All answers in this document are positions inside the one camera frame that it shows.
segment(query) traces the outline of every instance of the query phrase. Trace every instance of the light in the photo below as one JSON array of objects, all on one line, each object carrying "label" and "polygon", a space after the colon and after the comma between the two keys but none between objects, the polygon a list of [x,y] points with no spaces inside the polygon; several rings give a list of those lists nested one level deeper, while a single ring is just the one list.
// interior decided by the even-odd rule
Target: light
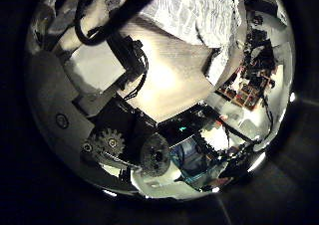
[{"label": "light", "polygon": [[296,101],[296,99],[297,99],[297,97],[296,97],[296,95],[295,95],[295,93],[292,93],[291,95],[290,95],[290,102],[291,103],[293,103],[294,101]]},{"label": "light", "polygon": [[186,127],[184,127],[184,126],[179,128],[180,132],[183,132],[184,130],[186,130]]},{"label": "light", "polygon": [[103,190],[106,194],[108,194],[108,195],[110,195],[110,196],[112,196],[112,197],[116,197],[116,196],[118,196],[118,194],[116,194],[116,193],[114,193],[114,192],[110,192],[110,191],[108,191],[108,190]]},{"label": "light", "polygon": [[260,163],[265,159],[266,153],[263,152],[260,154],[260,156],[257,158],[257,160],[251,165],[251,167],[248,169],[248,172],[251,172],[252,170],[256,169],[260,165]]},{"label": "light", "polygon": [[215,187],[215,188],[211,189],[211,192],[212,192],[212,193],[218,193],[219,190],[220,190],[219,187]]},{"label": "light", "polygon": [[284,117],[285,117],[285,114],[286,114],[286,110],[283,111],[283,113],[282,113],[282,115],[281,115],[281,117],[280,117],[280,119],[279,119],[279,122],[282,122],[282,121],[283,121],[283,119],[284,119]]}]

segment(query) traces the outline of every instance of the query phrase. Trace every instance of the gear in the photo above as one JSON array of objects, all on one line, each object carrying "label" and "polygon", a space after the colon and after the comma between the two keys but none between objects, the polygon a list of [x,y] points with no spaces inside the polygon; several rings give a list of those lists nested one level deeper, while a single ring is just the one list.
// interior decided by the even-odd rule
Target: gear
[{"label": "gear", "polygon": [[169,149],[164,137],[155,133],[144,143],[141,150],[141,166],[146,175],[159,177],[169,168]]},{"label": "gear", "polygon": [[116,129],[111,130],[110,128],[92,134],[88,139],[88,144],[92,146],[94,157],[98,157],[103,152],[114,157],[119,157],[125,147],[125,141],[122,138],[122,134],[117,132]]}]

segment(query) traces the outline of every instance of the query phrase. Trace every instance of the wire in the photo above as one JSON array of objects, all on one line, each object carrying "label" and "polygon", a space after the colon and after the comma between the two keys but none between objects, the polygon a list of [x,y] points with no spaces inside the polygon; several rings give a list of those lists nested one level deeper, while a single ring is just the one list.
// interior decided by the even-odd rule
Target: wire
[{"label": "wire", "polygon": [[148,60],[148,57],[146,55],[146,53],[141,49],[141,48],[138,48],[138,47],[135,47],[135,50],[138,50],[136,51],[136,54],[139,54],[142,56],[142,58],[144,58],[144,61],[142,61],[142,59],[140,58],[139,61],[140,63],[144,64],[145,65],[145,68],[146,68],[146,71],[144,72],[139,84],[136,86],[136,88],[134,90],[132,90],[130,93],[128,93],[125,97],[124,97],[124,100],[125,101],[128,101],[130,99],[133,99],[135,98],[139,91],[142,89],[144,83],[146,82],[147,80],[147,76],[148,76],[148,70],[149,70],[149,60]]},{"label": "wire", "polygon": [[81,28],[81,19],[85,8],[86,0],[79,0],[75,15],[75,31],[79,40],[89,46],[98,45],[108,39],[112,34],[119,31],[127,22],[138,14],[152,0],[127,0],[109,21],[91,38],[87,37]]},{"label": "wire", "polygon": [[267,139],[269,137],[269,135],[271,134],[271,132],[273,130],[273,114],[272,114],[272,112],[269,109],[269,104],[268,104],[268,101],[267,101],[265,95],[262,95],[261,97],[262,97],[262,99],[263,99],[263,101],[265,103],[267,117],[268,117],[269,122],[270,122],[269,133],[263,138],[263,140],[265,140],[265,139]]}]

